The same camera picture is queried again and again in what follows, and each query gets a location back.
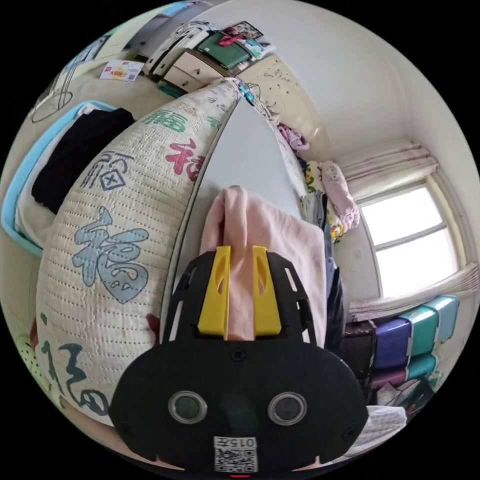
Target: window frame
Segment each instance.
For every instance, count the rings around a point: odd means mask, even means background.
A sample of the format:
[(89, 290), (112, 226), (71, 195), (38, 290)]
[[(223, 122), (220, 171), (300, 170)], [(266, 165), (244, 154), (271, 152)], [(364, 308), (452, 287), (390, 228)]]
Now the window frame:
[[(419, 190), (422, 188), (426, 188), (431, 199), (433, 200), (433, 203), (438, 211), (438, 214), (440, 215), (441, 218), (441, 223), (434, 227), (427, 228), (425, 230), (422, 230), (417, 233), (413, 233), (411, 235), (407, 235), (401, 238), (398, 238), (396, 240), (391, 240), (385, 243), (381, 243), (379, 245), (375, 245), (374, 241), (372, 239), (372, 235), (370, 234), (370, 228), (369, 224), (362, 212), (362, 207), (367, 207), (368, 205), (376, 204), (378, 202), (382, 202), (384, 200), (388, 200), (394, 197), (398, 197), (400, 195), (407, 194), (409, 192), (413, 192), (415, 190)], [(451, 246), (452, 246), (452, 253), (453, 257), (456, 261), (456, 264), (458, 268), (461, 267), (461, 258), (460, 258), (460, 252), (459, 252), (459, 245), (455, 239), (455, 236), (452, 234), (452, 226), (450, 221), (447, 218), (447, 215), (437, 198), (435, 192), (432, 190), (431, 186), (429, 185), (427, 179), (423, 179), (420, 181), (416, 181), (415, 183), (410, 183), (408, 185), (403, 185), (399, 186), (397, 188), (393, 188), (388, 191), (383, 191), (381, 193), (378, 193), (376, 195), (371, 195), (367, 198), (364, 198), (358, 202), (358, 206), (360, 207), (360, 218), (361, 221), (364, 225), (366, 235), (368, 237), (368, 242), (370, 244), (370, 249), (373, 257), (373, 263), (375, 267), (375, 273), (376, 273), (376, 278), (377, 278), (377, 284), (378, 284), (378, 289), (380, 292), (380, 298), (385, 298), (384, 297), (384, 289), (383, 289), (383, 283), (382, 283), (382, 276), (380, 275), (380, 268), (379, 268), (379, 263), (377, 259), (377, 252), (381, 252), (382, 250), (388, 250), (393, 247), (397, 247), (399, 245), (404, 245), (409, 242), (412, 242), (414, 240), (421, 239), (423, 237), (426, 237), (428, 235), (434, 234), (436, 232), (440, 232), (441, 230), (447, 230), (450, 236), (450, 241), (451, 241)]]

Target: yellow bracket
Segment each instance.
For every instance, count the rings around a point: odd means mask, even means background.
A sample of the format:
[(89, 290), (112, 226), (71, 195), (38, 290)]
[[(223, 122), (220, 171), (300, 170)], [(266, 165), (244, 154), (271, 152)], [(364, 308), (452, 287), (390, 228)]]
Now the yellow bracket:
[(255, 337), (278, 335), (282, 329), (267, 249), (253, 246), (253, 332)]
[(224, 340), (229, 334), (230, 258), (230, 246), (217, 247), (198, 321), (201, 334), (220, 336)]
[[(282, 330), (267, 249), (252, 247), (253, 260), (253, 331), (255, 337), (275, 336)], [(231, 249), (216, 249), (208, 286), (203, 300), (198, 331), (203, 335), (223, 337), (229, 333), (229, 278)]]

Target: pink clothing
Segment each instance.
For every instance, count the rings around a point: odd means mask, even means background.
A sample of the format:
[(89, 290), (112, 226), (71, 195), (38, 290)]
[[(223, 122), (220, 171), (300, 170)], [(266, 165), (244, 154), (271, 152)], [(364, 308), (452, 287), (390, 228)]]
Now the pink clothing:
[(277, 128), (280, 130), (280, 133), (288, 142), (292, 150), (299, 151), (309, 149), (309, 143), (298, 130), (291, 128), (284, 123), (279, 123)]
[(340, 167), (330, 160), (324, 161), (321, 165), (321, 181), (328, 200), (343, 224), (344, 231), (358, 227), (359, 207), (350, 195), (347, 181)]
[(200, 254), (231, 246), (228, 332), (254, 340), (252, 247), (266, 247), (290, 261), (310, 300), (317, 344), (327, 326), (324, 233), (241, 187), (223, 189), (208, 212)]

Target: label sticker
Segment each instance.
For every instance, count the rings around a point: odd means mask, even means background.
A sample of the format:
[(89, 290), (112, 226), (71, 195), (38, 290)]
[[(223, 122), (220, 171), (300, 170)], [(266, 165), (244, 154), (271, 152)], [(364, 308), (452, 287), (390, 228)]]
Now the label sticker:
[(214, 436), (215, 471), (228, 473), (258, 472), (257, 439)]

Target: screw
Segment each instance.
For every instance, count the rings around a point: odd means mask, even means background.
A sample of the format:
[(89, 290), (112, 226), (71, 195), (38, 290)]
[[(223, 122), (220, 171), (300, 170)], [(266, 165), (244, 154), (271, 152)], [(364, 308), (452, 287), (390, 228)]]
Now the screw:
[(341, 439), (345, 441), (349, 440), (352, 438), (353, 434), (354, 434), (354, 429), (352, 427), (349, 427), (341, 434)]
[(247, 353), (245, 352), (245, 350), (243, 348), (235, 348), (231, 352), (230, 358), (234, 362), (243, 362), (243, 360), (245, 360), (247, 358)]

